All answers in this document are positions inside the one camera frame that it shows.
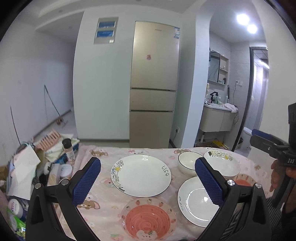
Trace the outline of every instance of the baseboard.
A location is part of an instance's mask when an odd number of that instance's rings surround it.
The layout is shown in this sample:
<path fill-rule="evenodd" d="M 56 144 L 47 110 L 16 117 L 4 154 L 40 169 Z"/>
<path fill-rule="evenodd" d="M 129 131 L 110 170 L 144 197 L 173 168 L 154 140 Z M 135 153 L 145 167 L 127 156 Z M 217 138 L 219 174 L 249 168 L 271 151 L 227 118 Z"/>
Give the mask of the baseboard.
<path fill-rule="evenodd" d="M 169 140 L 169 142 L 170 142 L 170 145 L 171 145 L 173 148 L 176 148 L 175 144 L 173 143 L 173 141 L 172 141 L 171 139 Z"/>
<path fill-rule="evenodd" d="M 116 140 L 116 139 L 79 139 L 80 142 L 122 142 L 129 143 L 129 140 Z"/>

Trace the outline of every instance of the table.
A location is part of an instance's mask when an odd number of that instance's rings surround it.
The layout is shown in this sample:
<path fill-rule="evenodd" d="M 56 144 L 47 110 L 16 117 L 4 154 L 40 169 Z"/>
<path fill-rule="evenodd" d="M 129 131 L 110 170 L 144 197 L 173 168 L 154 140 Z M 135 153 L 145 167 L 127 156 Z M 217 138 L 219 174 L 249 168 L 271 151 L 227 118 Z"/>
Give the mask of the table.
<path fill-rule="evenodd" d="M 131 239 L 121 227 L 119 222 L 120 213 L 124 206 L 137 198 L 128 196 L 119 191 L 110 179 L 110 170 L 113 164 L 125 156 L 144 154 L 156 157 L 167 164 L 172 174 L 170 186 L 163 193 L 155 196 L 169 204 L 177 216 L 177 227 L 174 233 L 167 239 L 176 241 L 180 239 L 194 240 L 203 232 L 204 228 L 190 223 L 181 213 L 177 203 L 177 193 L 180 186 L 190 177 L 184 175 L 177 167 L 178 155 L 184 151 L 194 151 L 204 154 L 208 149 L 206 147 L 188 148 L 188 149 L 131 149 L 131 148 L 113 148 L 80 146 L 73 168 L 73 174 L 84 167 L 91 157 L 96 156 L 101 161 L 101 172 L 91 188 L 86 200 L 90 202 L 89 207 L 80 207 L 78 210 L 82 214 L 87 224 L 93 232 L 102 241 L 130 241 Z M 266 197 L 271 197 L 269 193 L 270 176 L 259 165 L 237 153 L 211 148 L 218 151 L 230 153 L 241 165 L 241 172 L 251 176 L 257 182 L 261 183 Z M 60 215 L 61 225 L 67 236 L 74 238 L 65 218 Z"/>

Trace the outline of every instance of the white plate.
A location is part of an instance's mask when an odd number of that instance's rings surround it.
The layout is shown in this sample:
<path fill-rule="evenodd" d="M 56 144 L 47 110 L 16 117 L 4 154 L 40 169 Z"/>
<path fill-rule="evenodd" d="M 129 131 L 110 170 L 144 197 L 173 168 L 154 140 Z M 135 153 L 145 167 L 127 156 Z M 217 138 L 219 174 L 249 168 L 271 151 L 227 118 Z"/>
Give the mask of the white plate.
<path fill-rule="evenodd" d="M 185 181 L 178 191 L 178 204 L 182 214 L 193 224 L 206 227 L 217 210 L 199 177 Z"/>
<path fill-rule="evenodd" d="M 234 177 L 240 172 L 240 163 L 231 154 L 220 150 L 208 150 L 204 158 L 214 170 L 225 177 Z"/>
<path fill-rule="evenodd" d="M 161 160 L 146 155 L 127 156 L 117 161 L 110 172 L 113 184 L 134 197 L 152 197 L 170 185 L 172 176 Z"/>

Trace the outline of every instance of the refrigerator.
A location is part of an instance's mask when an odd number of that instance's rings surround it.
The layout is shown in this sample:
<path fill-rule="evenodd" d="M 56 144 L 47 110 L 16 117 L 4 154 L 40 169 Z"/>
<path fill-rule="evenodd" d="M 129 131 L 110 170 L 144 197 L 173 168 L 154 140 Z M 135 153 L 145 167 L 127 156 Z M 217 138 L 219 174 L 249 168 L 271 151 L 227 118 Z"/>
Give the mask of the refrigerator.
<path fill-rule="evenodd" d="M 130 147 L 168 148 L 179 63 L 178 27 L 136 21 L 130 91 Z"/>

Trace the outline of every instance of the faucet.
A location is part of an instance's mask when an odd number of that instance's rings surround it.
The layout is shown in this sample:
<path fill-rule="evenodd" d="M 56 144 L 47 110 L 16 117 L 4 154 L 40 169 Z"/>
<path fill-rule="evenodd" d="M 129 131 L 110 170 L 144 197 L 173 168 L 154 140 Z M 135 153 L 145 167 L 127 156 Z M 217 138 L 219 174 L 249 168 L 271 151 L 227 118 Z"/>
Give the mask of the faucet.
<path fill-rule="evenodd" d="M 215 101 L 215 98 L 214 98 L 214 94 L 216 93 L 216 96 L 218 96 L 218 92 L 214 91 L 213 93 L 210 94 L 211 96 L 211 103 L 213 103 L 213 101 Z"/>

